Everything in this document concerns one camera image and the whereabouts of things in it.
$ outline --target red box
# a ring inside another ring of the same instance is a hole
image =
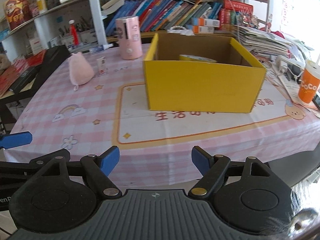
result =
[[[252,14],[253,13],[253,6],[250,4],[246,4],[243,2],[233,1],[233,0],[223,0],[222,8],[231,10],[233,9],[236,12],[242,12],[244,14]]]
[[[221,9],[218,14],[218,20],[220,21],[219,30],[230,30],[230,10]]]

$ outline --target pink thermos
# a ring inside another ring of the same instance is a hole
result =
[[[123,59],[136,59],[142,56],[142,45],[138,16],[116,19],[120,54]]]

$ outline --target pink plush toy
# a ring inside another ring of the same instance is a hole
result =
[[[81,52],[72,54],[68,62],[70,81],[75,86],[73,90],[77,91],[79,85],[86,84],[93,78],[94,72]]]

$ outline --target cardboard box flap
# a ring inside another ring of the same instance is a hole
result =
[[[231,39],[230,44],[235,48],[239,54],[246,59],[246,61],[252,66],[257,68],[266,69],[264,65],[260,63],[249,51],[247,51],[238,41]]]
[[[150,44],[150,47],[148,49],[148,52],[147,52],[146,56],[144,57],[144,60],[146,60],[146,61],[148,61],[148,60],[156,60],[158,39],[159,39],[159,35],[158,35],[158,33],[156,33],[153,36],[152,42]]]

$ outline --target ribbed rubber surface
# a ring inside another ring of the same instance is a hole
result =
[[[266,239],[228,227],[205,201],[183,190],[128,190],[105,200],[84,224],[56,234],[17,230],[9,240],[254,240]]]

